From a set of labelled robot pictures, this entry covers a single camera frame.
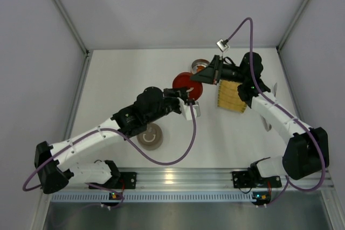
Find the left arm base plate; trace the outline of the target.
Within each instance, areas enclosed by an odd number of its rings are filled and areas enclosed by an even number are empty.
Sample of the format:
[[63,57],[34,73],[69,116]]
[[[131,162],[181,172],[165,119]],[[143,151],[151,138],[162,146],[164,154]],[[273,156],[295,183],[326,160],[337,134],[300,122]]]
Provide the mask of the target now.
[[133,190],[136,189],[136,178],[136,172],[120,172],[118,176],[112,176],[104,184],[98,185],[107,189]]

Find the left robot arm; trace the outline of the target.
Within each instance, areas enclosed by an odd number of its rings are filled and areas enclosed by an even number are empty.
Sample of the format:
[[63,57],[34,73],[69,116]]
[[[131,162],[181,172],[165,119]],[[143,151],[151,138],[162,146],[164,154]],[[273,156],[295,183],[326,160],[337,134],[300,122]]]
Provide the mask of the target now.
[[186,120],[195,122],[200,115],[199,105],[189,98],[185,87],[164,90],[148,87],[133,104],[95,128],[59,143],[43,141],[37,144],[34,174],[39,178],[39,188],[44,194],[58,192],[70,184],[94,184],[104,190],[114,188],[120,172],[113,161],[84,164],[82,160],[123,140],[152,163],[167,166],[167,162],[162,163],[146,155],[131,138],[145,132],[149,124],[170,113],[183,115]]

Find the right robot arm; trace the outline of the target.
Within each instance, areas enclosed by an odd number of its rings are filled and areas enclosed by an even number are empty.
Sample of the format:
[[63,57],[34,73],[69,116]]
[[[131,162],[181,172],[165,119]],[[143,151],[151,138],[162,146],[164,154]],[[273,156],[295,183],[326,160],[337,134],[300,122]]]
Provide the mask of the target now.
[[327,132],[321,127],[312,128],[284,108],[260,78],[262,71],[262,58],[255,52],[247,52],[239,66],[227,64],[215,55],[206,68],[192,75],[191,80],[210,85],[221,80],[239,83],[240,99],[281,136],[286,144],[282,156],[251,164],[251,169],[260,178],[288,176],[299,180],[318,171],[324,177],[329,166]]

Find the brown round lid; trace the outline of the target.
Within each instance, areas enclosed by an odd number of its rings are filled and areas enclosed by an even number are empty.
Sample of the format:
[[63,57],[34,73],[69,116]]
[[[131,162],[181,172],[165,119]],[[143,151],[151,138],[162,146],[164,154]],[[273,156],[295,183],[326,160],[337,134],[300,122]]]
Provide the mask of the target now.
[[156,123],[151,123],[147,126],[147,130],[137,135],[138,139],[144,140],[146,142],[163,140],[163,132],[159,125]]

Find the metal tongs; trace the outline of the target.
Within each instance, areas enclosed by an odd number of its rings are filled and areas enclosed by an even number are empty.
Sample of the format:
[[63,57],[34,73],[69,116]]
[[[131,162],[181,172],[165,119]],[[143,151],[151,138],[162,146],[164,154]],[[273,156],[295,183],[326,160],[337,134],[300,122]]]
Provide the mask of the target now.
[[[274,95],[274,97],[276,97],[277,95],[277,88],[278,88],[278,83],[276,82],[274,85],[273,85],[273,88],[271,90],[272,94]],[[266,119],[264,117],[260,117],[261,118],[261,121],[263,123],[263,126],[264,126],[264,129],[269,132],[271,129],[272,129],[272,125],[269,124]]]

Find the orange carrot piece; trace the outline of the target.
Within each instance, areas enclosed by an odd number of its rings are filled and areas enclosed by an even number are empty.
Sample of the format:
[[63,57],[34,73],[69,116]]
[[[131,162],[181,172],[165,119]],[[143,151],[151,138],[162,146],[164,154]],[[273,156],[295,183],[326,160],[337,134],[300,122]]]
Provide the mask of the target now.
[[201,70],[203,70],[203,69],[204,69],[204,67],[203,67],[203,66],[197,66],[196,71],[197,71],[197,72],[199,72],[199,71],[201,71]]

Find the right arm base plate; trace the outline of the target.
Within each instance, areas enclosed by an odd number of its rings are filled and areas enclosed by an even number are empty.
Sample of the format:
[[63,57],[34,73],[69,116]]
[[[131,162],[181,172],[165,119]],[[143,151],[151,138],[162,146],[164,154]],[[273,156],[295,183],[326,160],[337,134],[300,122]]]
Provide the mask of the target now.
[[250,188],[280,188],[282,187],[279,176],[264,178],[258,172],[251,169],[232,171],[233,186],[235,189]]

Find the red round lid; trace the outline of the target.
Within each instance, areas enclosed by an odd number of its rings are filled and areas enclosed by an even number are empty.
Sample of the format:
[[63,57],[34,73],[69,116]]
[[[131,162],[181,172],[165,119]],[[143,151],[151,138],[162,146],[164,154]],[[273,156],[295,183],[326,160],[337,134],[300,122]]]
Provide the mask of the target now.
[[192,81],[191,77],[193,74],[191,72],[182,72],[178,74],[173,82],[173,88],[187,88],[187,93],[190,99],[198,100],[203,93],[203,85],[200,82]]

